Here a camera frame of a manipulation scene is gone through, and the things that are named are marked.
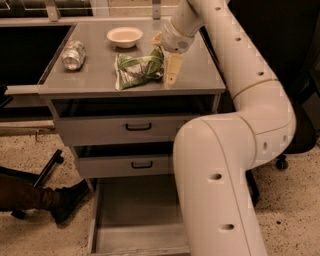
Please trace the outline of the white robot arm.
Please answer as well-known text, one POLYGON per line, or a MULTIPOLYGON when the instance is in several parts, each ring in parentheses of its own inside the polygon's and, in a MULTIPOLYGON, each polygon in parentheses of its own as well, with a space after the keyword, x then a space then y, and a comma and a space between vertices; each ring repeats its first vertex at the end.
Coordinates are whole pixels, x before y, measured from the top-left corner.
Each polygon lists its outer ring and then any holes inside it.
POLYGON ((280 155, 296 117, 280 81, 228 7, 229 0, 180 0, 155 42, 186 52, 206 27, 235 110, 184 124, 173 166, 191 256, 268 256, 246 181, 280 155))

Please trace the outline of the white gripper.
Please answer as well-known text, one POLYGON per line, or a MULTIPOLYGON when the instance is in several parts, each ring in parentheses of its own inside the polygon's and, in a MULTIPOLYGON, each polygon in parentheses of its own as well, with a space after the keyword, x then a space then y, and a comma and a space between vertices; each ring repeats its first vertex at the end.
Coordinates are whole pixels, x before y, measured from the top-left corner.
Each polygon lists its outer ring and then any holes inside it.
POLYGON ((170 52, 164 62, 167 85, 173 85, 176 82, 183 62, 181 54, 185 53, 193 42, 193 37, 180 33, 171 22, 165 23, 161 32, 151 39, 152 45, 162 45, 167 52, 170 52))

